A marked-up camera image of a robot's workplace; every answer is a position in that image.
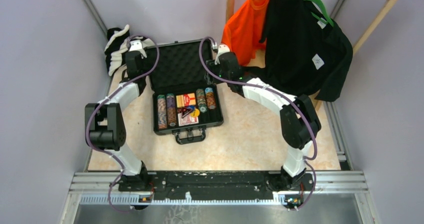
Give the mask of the orange boxed card deck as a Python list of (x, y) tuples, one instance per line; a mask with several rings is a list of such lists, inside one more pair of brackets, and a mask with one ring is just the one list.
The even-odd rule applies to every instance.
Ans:
[(175, 97), (176, 107), (183, 108), (188, 106), (195, 106), (197, 104), (196, 94), (195, 93), (184, 93), (179, 94)]

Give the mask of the black poker set case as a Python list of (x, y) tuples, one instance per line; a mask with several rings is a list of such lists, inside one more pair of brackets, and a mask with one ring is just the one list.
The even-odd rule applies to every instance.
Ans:
[[(173, 134), (178, 144), (184, 145), (201, 142), (206, 138), (206, 128), (220, 126), (224, 122), (220, 99), (216, 84), (207, 84), (205, 80), (206, 70), (203, 63), (213, 60), (212, 42), (207, 39), (191, 40), (150, 46), (145, 49), (147, 55), (142, 60), (145, 68), (154, 70), (149, 74), (150, 86), (153, 91), (153, 131), (157, 135)], [(195, 93), (197, 89), (213, 88), (216, 101), (215, 109), (198, 116), (199, 123), (179, 126), (178, 113), (181, 107), (177, 107), (176, 96), (181, 94)], [(176, 107), (176, 126), (171, 127), (167, 123), (166, 129), (158, 129), (158, 95), (174, 94)]]

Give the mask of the yellow big blind button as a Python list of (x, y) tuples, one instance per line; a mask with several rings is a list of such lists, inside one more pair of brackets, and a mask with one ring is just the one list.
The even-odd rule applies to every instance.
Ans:
[(200, 113), (201, 113), (200, 110), (198, 108), (195, 108), (190, 115), (194, 118), (197, 118), (200, 115)]

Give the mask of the black red triangle token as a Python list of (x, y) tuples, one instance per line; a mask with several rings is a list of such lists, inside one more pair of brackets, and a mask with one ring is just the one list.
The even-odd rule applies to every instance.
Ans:
[(195, 111), (195, 106), (189, 105), (189, 106), (181, 107), (180, 109), (181, 109), (181, 117), (185, 118), (186, 116), (188, 116), (189, 114)]

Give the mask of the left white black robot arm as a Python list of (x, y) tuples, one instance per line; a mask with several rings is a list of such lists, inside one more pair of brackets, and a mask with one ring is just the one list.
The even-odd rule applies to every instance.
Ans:
[(145, 48), (155, 45), (150, 39), (128, 38), (125, 61), (127, 78), (104, 99), (85, 106), (85, 141), (97, 152), (108, 155), (120, 167), (115, 180), (119, 184), (131, 184), (138, 191), (149, 187), (150, 177), (143, 161), (136, 157), (127, 144), (127, 131), (123, 111), (136, 100), (146, 88), (146, 70), (142, 60), (147, 57)]

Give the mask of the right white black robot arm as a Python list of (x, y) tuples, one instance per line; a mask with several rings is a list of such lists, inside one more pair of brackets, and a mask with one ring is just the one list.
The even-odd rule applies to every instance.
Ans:
[(288, 144), (287, 157), (282, 165), (281, 183), (287, 190), (301, 184), (307, 161), (318, 155), (317, 134), (322, 125), (307, 95), (286, 94), (246, 73), (238, 64), (234, 52), (225, 44), (212, 42), (216, 54), (213, 61), (203, 63), (209, 76), (224, 82), (232, 92), (252, 100), (279, 116), (281, 133)]

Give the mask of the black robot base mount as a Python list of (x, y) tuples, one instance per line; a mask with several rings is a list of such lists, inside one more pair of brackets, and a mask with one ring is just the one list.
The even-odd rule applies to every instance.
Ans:
[(280, 171), (151, 171), (148, 184), (118, 184), (121, 192), (153, 191), (155, 201), (262, 201), (274, 192), (310, 191), (313, 176), (305, 173), (289, 183)]

